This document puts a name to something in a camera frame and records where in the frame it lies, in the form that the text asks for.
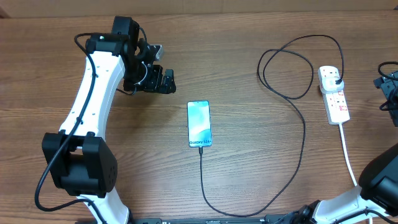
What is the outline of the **blue Galaxy smartphone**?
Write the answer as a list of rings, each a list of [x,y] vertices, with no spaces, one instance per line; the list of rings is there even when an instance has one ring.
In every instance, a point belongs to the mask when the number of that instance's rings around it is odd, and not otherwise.
[[[209,101],[189,101],[187,103],[188,145],[190,147],[210,147],[213,143]]]

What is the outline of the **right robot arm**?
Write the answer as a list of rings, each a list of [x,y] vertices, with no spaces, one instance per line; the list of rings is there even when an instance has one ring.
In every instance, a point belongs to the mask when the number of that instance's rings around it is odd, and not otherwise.
[[[336,83],[340,74],[332,66],[320,67],[318,77],[328,122],[339,127],[346,165],[351,170],[343,130],[343,123],[350,119],[344,84]],[[390,222],[391,217],[397,216],[397,146],[373,159],[359,179],[352,172],[350,176],[353,189],[330,200],[304,205],[281,218],[280,223],[356,223],[373,217]]]

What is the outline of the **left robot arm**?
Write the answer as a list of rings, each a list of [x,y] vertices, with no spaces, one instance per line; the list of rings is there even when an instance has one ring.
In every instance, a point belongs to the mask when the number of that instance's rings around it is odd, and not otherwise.
[[[75,102],[59,131],[42,141],[44,175],[84,203],[96,223],[132,223],[115,188],[118,163],[105,138],[109,111],[119,85],[127,95],[174,93],[174,72],[159,65],[162,46],[149,44],[130,17],[115,17],[109,33],[88,33],[81,49],[86,67]]]

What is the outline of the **white charger plug adapter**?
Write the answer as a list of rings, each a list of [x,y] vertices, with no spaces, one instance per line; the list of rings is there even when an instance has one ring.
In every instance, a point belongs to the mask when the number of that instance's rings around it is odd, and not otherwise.
[[[335,93],[343,90],[345,83],[337,77],[321,77],[320,91],[323,94]]]

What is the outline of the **white power strip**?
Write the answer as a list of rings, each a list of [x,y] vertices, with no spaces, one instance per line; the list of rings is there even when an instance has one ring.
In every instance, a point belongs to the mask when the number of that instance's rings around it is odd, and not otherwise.
[[[322,66],[318,69],[317,73],[319,83],[321,77],[340,78],[338,69],[332,66]],[[350,120],[348,106],[343,90],[330,94],[322,93],[322,97],[325,104],[326,116],[329,124],[339,125]]]

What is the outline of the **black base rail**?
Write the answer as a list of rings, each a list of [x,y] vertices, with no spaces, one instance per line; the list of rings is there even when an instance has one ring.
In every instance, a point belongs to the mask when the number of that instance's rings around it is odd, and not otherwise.
[[[188,218],[163,220],[161,218],[140,218],[134,219],[135,224],[281,224],[294,223],[298,211],[285,215],[266,215],[264,217],[252,218]]]

